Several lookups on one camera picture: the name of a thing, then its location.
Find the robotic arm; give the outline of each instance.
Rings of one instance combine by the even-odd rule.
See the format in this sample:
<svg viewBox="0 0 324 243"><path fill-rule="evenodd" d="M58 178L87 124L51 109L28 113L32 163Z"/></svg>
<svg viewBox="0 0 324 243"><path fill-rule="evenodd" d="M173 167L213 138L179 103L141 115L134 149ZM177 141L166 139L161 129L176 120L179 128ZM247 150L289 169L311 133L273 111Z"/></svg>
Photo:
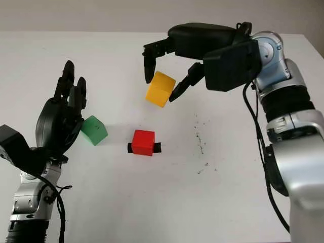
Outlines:
<svg viewBox="0 0 324 243"><path fill-rule="evenodd" d="M36 125L37 148L29 148L24 137L14 129L0 127L0 156L22 170L21 184L14 196L7 243L45 242L53 203L57 200L61 218L59 243L64 242L65 209L57 181L63 155L76 140L86 106L86 81L81 77L74 82L74 64L65 64L54 97L49 99Z"/></svg>
<svg viewBox="0 0 324 243"><path fill-rule="evenodd" d="M151 82L155 59L165 53L202 60L188 71L169 101L180 97L203 77L209 90L229 91L245 84L244 99L256 125L261 160L270 201L292 243L324 239L324 118L310 101L297 65L285 59L281 37L270 31L251 35L251 23L226 26L188 23L177 25L168 38L144 46L144 68ZM256 89L271 142L265 146L246 90ZM278 210L270 185L291 201L290 227Z"/></svg>

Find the white table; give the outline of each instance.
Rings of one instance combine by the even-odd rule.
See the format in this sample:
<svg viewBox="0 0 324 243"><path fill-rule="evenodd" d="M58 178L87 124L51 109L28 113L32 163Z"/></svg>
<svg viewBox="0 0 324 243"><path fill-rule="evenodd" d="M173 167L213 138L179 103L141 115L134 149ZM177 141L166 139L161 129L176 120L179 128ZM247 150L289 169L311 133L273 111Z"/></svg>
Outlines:
<svg viewBox="0 0 324 243"><path fill-rule="evenodd" d="M145 101L142 46L165 36L0 32L0 124L17 129L35 146L38 116L70 59L75 76L87 80L83 116L93 114L107 125L109 136L100 145L93 146L80 135L66 153L69 162L59 180L59 185L73 185L63 193L66 242L289 240L266 194L242 88L212 92L201 81L163 109ZM286 57L298 64L312 101L324 111L324 60L304 36L282 36ZM193 62L168 55L158 59L157 70L180 81ZM254 103L252 91L249 97ZM134 129L155 131L162 153L153 157L127 153ZM0 170L1 241L7 236L19 170L5 160ZM277 193L275 197L288 218L289 200ZM47 242L57 242L59 224L55 209Z"/></svg>

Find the white wall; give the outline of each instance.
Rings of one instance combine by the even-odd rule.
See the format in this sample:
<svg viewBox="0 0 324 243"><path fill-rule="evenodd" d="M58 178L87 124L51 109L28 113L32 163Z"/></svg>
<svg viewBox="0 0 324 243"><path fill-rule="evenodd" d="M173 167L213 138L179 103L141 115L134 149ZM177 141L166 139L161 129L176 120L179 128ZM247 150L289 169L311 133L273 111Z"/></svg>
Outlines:
<svg viewBox="0 0 324 243"><path fill-rule="evenodd" d="M166 32L189 21L301 33L324 54L323 0L0 0L0 30Z"/></svg>

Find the wire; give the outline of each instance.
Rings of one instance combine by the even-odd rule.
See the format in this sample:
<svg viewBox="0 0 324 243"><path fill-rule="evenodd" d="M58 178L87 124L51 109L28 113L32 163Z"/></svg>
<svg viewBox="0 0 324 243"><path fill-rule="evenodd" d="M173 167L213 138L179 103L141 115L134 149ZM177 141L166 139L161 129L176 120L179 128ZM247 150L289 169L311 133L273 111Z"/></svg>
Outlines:
<svg viewBox="0 0 324 243"><path fill-rule="evenodd" d="M48 185L53 193L54 193L54 197L52 198L52 203L54 202L54 200L57 200L57 205L59 205L59 215L60 215L60 220L61 220L61 226L60 226L60 236L59 236L59 243L64 243L64 231L65 231L65 208L64 208L64 203L62 200L62 197L60 195L60 192L58 192L58 190L56 189L56 187L46 178L44 178L43 176L39 175L39 174L35 174L31 171L28 170L23 170L24 172L35 176L36 178L40 179L41 181L43 181L46 185Z"/></svg>
<svg viewBox="0 0 324 243"><path fill-rule="evenodd" d="M48 187L47 184L43 185L42 188L39 190L39 193L37 195L37 201L40 201L41 200L42 192L45 190L46 187Z"/></svg>
<svg viewBox="0 0 324 243"><path fill-rule="evenodd" d="M64 187L60 187L60 186L56 186L56 187L60 189L60 191L59 191L59 194L60 194L60 195L61 195L61 192L62 192L63 190L71 189L71 188L72 188L71 185L64 186ZM56 205L57 205L57 211L58 211L59 214L60 214L60 213L62 212L62 210L61 210L61 207L60 207L60 205L59 205L59 203L58 203L57 200L56 200Z"/></svg>
<svg viewBox="0 0 324 243"><path fill-rule="evenodd" d="M275 211L275 213L277 214L280 222L282 223L282 225L284 226L284 228L286 229L286 231L289 233L290 232L290 227L288 225L288 223L286 222L286 220L284 219L284 217L282 216L274 198L273 198L273 194L272 194L272 190L271 190L271 183L270 183L270 179L268 177L268 172L267 172L267 167L265 165L265 161L264 161L264 155L265 155L265 143L264 143L264 139L263 139L263 135L260 129L260 125L258 122L258 114L259 114L259 100L258 100L258 95L256 93L256 113L254 113L248 98L247 98L247 89L250 86L251 82L246 83L246 85L243 88L243 99L244 102L253 118L254 124L255 124L255 130L256 130L256 134L257 134L257 141L258 141L258 148L259 148L259 153L260 153L260 158L261 158L261 162L262 162L262 166L263 166L263 170L264 170L264 176L265 176L265 184L266 184L266 188L267 188L267 193L268 193L268 197L270 200L270 203Z"/></svg>

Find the metal arm segment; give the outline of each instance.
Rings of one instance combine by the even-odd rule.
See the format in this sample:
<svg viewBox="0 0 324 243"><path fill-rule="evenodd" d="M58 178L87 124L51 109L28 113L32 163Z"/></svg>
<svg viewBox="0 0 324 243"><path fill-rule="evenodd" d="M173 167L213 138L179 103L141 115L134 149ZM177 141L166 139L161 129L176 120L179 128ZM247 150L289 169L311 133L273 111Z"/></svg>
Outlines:
<svg viewBox="0 0 324 243"><path fill-rule="evenodd" d="M252 38L259 41L263 68L255 85L272 142L265 162L272 166L269 160L275 160L272 184L288 192L292 243L323 242L324 117L310 101L297 65L285 59L280 36L261 32Z"/></svg>

